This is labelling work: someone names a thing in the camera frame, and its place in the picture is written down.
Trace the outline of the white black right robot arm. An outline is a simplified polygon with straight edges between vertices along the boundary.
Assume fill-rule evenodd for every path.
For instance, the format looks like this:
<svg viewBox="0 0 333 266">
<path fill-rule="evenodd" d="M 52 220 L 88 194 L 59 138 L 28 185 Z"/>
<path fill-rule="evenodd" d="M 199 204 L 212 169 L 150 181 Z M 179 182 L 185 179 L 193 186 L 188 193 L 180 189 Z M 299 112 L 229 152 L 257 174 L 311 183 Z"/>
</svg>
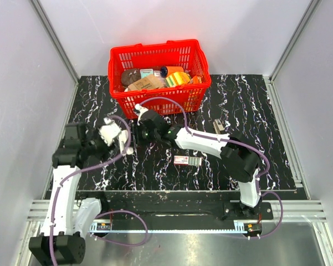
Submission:
<svg viewBox="0 0 333 266">
<path fill-rule="evenodd" d="M 257 187 L 260 157 L 254 149 L 228 134 L 212 134 L 189 129 L 186 125 L 169 125 L 154 110 L 138 106 L 138 141 L 158 141 L 168 147 L 196 150 L 223 161 L 230 177 L 238 182 L 241 213 L 246 219 L 254 219 L 261 212 L 260 193 Z"/>
</svg>

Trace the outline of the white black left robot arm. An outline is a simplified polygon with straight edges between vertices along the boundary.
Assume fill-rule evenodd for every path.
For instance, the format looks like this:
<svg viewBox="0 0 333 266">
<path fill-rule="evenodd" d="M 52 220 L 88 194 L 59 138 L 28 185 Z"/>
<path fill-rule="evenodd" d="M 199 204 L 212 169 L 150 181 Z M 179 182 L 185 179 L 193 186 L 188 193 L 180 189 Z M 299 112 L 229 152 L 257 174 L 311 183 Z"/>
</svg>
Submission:
<svg viewBox="0 0 333 266">
<path fill-rule="evenodd" d="M 80 264 L 85 255 L 85 238 L 94 218 L 108 215 L 109 206 L 98 198 L 82 200 L 73 212 L 81 170 L 89 157 L 106 159 L 114 149 L 120 128 L 112 122 L 86 133 L 87 125 L 67 124 L 65 134 L 52 155 L 53 187 L 44 223 L 29 250 L 41 265 Z"/>
</svg>

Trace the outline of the red white staple box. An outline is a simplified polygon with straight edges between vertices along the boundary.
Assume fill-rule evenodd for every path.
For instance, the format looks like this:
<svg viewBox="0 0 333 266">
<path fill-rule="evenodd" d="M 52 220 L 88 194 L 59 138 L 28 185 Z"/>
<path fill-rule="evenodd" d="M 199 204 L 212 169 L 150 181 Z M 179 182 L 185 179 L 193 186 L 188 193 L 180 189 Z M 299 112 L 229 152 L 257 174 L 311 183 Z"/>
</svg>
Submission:
<svg viewBox="0 0 333 266">
<path fill-rule="evenodd" d="M 173 162 L 175 165 L 201 166 L 202 158 L 190 156 L 175 156 Z"/>
</svg>

